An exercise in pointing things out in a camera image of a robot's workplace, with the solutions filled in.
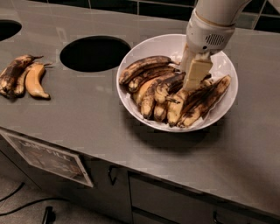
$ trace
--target round hole in countertop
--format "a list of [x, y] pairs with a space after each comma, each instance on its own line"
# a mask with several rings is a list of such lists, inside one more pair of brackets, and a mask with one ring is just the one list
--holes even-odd
[[0, 19], [0, 41], [8, 39], [21, 30], [22, 25], [13, 20]]
[[124, 40], [110, 36], [80, 38], [60, 53], [61, 62], [80, 72], [100, 72], [118, 67], [130, 51]]

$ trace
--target black hole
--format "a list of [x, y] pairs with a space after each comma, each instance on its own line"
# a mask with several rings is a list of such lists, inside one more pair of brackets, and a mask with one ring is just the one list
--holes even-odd
[[100, 72], [118, 67], [130, 46], [119, 38], [93, 36], [77, 39], [60, 54], [61, 62], [75, 71]]
[[21, 30], [22, 25], [13, 20], [0, 20], [0, 41], [14, 36]]

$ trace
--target gray countertop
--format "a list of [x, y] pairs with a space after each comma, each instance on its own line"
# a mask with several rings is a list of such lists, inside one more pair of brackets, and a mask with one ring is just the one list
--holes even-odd
[[117, 67], [76, 72], [61, 64], [60, 52], [92, 35], [133, 47], [185, 33], [186, 22], [22, 0], [1, 1], [0, 18], [23, 26], [0, 42], [1, 69], [26, 53], [53, 62], [43, 79], [52, 99], [0, 97], [0, 127], [280, 217], [279, 34], [237, 29], [225, 49], [239, 79], [233, 107], [209, 128], [177, 134], [155, 131], [126, 111]]

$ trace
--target gray floor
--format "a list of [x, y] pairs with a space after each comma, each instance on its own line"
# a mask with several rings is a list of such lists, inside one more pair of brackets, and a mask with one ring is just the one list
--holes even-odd
[[[20, 183], [18, 182], [0, 176], [0, 199], [13, 192], [19, 185]], [[28, 202], [49, 197], [52, 197], [52, 195], [24, 185], [19, 192], [0, 202], [0, 214], [21, 207]], [[0, 224], [40, 224], [42, 223], [46, 207], [52, 207], [52, 210], [56, 213], [56, 220], [53, 224], [121, 224], [121, 222], [112, 220], [104, 215], [88, 211], [69, 202], [58, 200], [39, 202], [15, 213], [0, 216]]]

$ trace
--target cord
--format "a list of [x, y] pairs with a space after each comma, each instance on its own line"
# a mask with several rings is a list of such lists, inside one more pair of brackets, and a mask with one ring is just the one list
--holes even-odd
[[14, 195], [15, 193], [17, 193], [23, 186], [24, 186], [25, 183], [21, 183], [20, 186], [15, 190], [13, 191], [12, 193], [10, 193], [9, 195], [3, 197], [2, 199], [0, 199], [0, 202], [1, 201], [4, 201], [4, 200], [7, 200], [10, 196]]
[[0, 213], [0, 216], [5, 216], [5, 215], [8, 215], [8, 214], [13, 214], [13, 213], [15, 213], [15, 212], [17, 212], [17, 211], [19, 211], [19, 210], [25, 208], [25, 207], [28, 207], [28, 206], [31, 206], [31, 205], [34, 205], [34, 204], [37, 204], [37, 203], [39, 203], [39, 202], [46, 201], [46, 200], [64, 200], [64, 201], [67, 201], [67, 199], [62, 199], [62, 198], [45, 198], [45, 199], [38, 199], [38, 200], [34, 200], [34, 201], [32, 201], [32, 202], [29, 202], [29, 203], [27, 203], [27, 204], [25, 204], [25, 205], [23, 205], [23, 206], [20, 206], [20, 207], [14, 209], [14, 210], [11, 210], [11, 211], [9, 211], [9, 212], [7, 212], [7, 213]]

